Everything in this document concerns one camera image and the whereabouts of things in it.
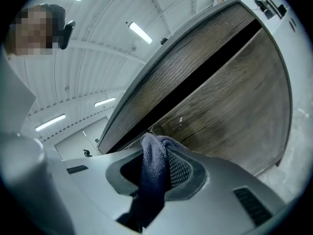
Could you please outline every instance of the wood grain surface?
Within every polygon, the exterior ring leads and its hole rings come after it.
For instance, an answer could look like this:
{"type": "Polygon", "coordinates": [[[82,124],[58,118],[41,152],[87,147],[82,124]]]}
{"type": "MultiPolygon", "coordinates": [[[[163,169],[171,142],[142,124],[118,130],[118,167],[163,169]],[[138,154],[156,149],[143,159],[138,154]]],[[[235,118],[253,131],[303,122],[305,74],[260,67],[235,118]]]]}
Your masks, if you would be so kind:
{"type": "Polygon", "coordinates": [[[284,152],[290,107],[283,64],[261,29],[236,56],[154,124],[153,132],[257,174],[284,152]]]}
{"type": "Polygon", "coordinates": [[[107,130],[99,150],[103,154],[110,151],[173,89],[253,20],[237,3],[189,32],[142,80],[107,130]]]}

